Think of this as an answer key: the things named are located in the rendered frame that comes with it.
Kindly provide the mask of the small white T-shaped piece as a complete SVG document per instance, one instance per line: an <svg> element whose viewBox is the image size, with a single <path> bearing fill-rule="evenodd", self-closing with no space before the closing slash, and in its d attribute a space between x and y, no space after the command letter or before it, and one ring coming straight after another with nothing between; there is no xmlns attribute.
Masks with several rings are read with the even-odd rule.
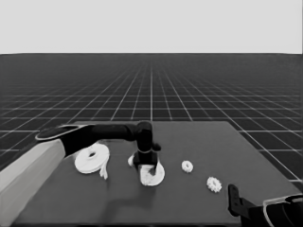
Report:
<svg viewBox="0 0 303 227"><path fill-rule="evenodd" d="M99 176L101 178L103 178L104 180L108 179L108 173L107 173L107 161L105 161L102 166L101 169L99 171Z"/></svg>

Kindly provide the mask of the large thick white disc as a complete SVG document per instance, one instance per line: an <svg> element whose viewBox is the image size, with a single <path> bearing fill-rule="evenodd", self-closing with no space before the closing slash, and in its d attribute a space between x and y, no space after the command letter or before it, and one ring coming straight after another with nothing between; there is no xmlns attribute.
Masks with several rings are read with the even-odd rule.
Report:
<svg viewBox="0 0 303 227"><path fill-rule="evenodd" d="M78 152L74 165L78 172L90 174L102 170L107 165L109 158L109 148L104 144L95 143Z"/></svg>

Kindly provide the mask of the white round carrier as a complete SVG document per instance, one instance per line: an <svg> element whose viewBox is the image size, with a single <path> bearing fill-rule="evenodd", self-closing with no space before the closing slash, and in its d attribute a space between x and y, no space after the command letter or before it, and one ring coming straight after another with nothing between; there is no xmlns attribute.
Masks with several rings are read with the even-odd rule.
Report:
<svg viewBox="0 0 303 227"><path fill-rule="evenodd" d="M159 185L165 178L165 169L164 167L161 165L160 162L157 163L157 171L156 174L154 176L152 176L152 169L154 168L154 166L150 166L150 165L142 165L142 171L139 174L139 180L141 175L145 176L145 175L150 175L151 176L151 184L149 186L157 186Z"/></svg>

